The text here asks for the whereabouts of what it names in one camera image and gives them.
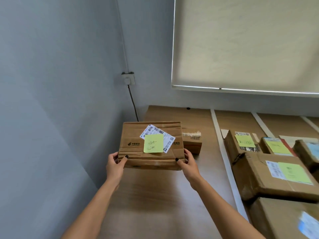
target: wall socket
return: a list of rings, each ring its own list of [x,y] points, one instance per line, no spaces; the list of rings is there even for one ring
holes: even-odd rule
[[[129,72],[128,74],[122,73],[122,79],[124,80],[124,83],[126,85],[135,85],[135,78],[133,72]]]

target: power cord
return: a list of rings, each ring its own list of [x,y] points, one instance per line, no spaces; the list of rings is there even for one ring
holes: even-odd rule
[[[127,87],[129,88],[129,92],[130,92],[131,100],[132,100],[133,107],[134,107],[134,111],[135,111],[136,120],[137,120],[137,121],[139,121],[139,120],[138,120],[138,113],[136,112],[136,107],[135,107],[134,100],[133,100],[133,97],[132,97],[132,93],[131,93],[130,85],[127,85]]]

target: person's right hand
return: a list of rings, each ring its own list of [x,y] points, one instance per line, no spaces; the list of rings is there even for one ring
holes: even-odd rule
[[[202,179],[202,176],[199,173],[198,166],[195,162],[195,159],[192,153],[188,151],[186,148],[184,148],[184,154],[185,154],[185,158],[188,159],[187,164],[179,160],[178,158],[176,158],[175,160],[177,164],[183,170],[185,177],[190,183],[190,186],[192,186],[192,188],[196,190],[196,185],[200,182],[200,180]]]

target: yellow sticky note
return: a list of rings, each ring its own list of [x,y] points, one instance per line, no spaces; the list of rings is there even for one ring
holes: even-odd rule
[[[313,185],[305,170],[299,164],[278,162],[278,165],[287,180]]]
[[[282,141],[269,141],[266,139],[266,143],[269,145],[270,149],[274,153],[279,153],[279,154],[290,154],[291,152],[289,149],[282,143]]]
[[[255,144],[250,135],[235,135],[239,146],[255,148]]]
[[[145,153],[162,153],[164,148],[163,134],[145,135],[144,152]]]

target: white tape strip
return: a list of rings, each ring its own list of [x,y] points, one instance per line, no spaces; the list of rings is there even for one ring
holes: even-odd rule
[[[212,114],[212,119],[213,119],[215,131],[216,131],[218,143],[219,143],[221,156],[222,156],[224,164],[225,164],[226,173],[227,173],[227,176],[228,176],[228,179],[229,179],[230,188],[232,189],[232,192],[233,192],[233,196],[234,196],[235,204],[236,204],[236,207],[237,207],[237,211],[242,215],[242,217],[244,217],[248,221],[247,213],[246,213],[245,207],[244,207],[244,205],[243,205],[243,203],[241,201],[241,197],[240,197],[240,194],[239,194],[236,182],[235,182],[235,178],[234,178],[234,175],[233,175],[232,167],[230,165],[230,161],[228,159],[228,155],[227,155],[227,152],[226,152],[224,140],[223,140],[223,137],[222,137],[219,125],[218,125],[218,121],[217,121],[217,117],[216,117],[215,111],[213,109],[211,109],[211,114]]]
[[[310,121],[307,117],[305,116],[300,116],[306,123],[309,124],[309,126],[311,126],[313,129],[315,129],[317,132],[319,132],[319,127],[314,124],[312,121]]]
[[[258,116],[258,114],[256,112],[252,112],[251,113],[254,118],[256,119],[256,121],[258,122],[258,124],[260,125],[261,129],[264,131],[264,133],[270,137],[270,138],[275,138],[275,136],[273,135],[273,133],[268,129],[268,127],[266,126],[266,124],[261,120],[261,118]]]

